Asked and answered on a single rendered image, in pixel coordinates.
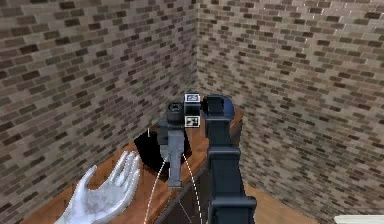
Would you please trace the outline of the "brown wooden table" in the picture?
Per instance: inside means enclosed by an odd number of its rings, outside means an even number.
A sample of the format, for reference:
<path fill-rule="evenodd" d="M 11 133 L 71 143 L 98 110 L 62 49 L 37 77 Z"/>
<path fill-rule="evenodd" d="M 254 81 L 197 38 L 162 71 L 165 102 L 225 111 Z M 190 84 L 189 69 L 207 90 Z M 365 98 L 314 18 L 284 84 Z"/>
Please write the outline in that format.
<path fill-rule="evenodd" d="M 200 128 L 187 128 L 186 133 L 192 148 L 192 155 L 187 159 L 195 181 L 198 180 L 197 173 L 203 167 L 206 161 L 206 151 L 208 139 L 205 137 L 205 121 L 201 121 Z M 137 152 L 133 141 L 123 147 L 116 155 L 108 158 L 100 164 L 89 182 L 90 189 L 97 189 L 109 176 L 113 170 L 118 157 L 124 151 Z M 152 224 L 167 206 L 169 199 L 174 199 L 180 192 L 180 189 L 171 191 L 168 183 L 161 180 L 156 181 L 156 175 L 143 168 L 142 161 L 139 161 L 140 179 L 134 198 L 129 207 L 113 219 L 110 224 Z M 191 181 L 186 164 L 181 166 L 182 185 L 185 186 Z M 54 197 L 46 205 L 39 208 L 29 217 L 20 222 L 20 224 L 54 224 L 65 211 L 68 202 L 74 193 L 76 183 L 67 187 L 60 194 Z"/>

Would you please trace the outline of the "white hand sculpture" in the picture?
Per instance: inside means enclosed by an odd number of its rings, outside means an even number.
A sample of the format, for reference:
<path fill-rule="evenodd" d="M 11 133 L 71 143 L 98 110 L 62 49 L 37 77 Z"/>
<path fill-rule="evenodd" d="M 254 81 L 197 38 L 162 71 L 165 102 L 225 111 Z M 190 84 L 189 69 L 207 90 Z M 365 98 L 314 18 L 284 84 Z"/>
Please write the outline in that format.
<path fill-rule="evenodd" d="M 91 190 L 88 184 L 97 170 L 94 165 L 76 185 L 67 208 L 54 224 L 108 224 L 131 203 L 140 178 L 140 156 L 124 151 L 108 178 Z"/>

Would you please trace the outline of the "white flat block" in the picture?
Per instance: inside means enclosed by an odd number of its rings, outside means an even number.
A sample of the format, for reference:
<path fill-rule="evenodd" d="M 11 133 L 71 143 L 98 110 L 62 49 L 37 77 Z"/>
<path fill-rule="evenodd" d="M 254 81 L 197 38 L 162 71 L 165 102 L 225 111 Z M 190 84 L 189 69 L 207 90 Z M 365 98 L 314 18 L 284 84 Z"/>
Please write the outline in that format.
<path fill-rule="evenodd" d="M 384 215 L 338 215 L 336 224 L 384 224 Z"/>

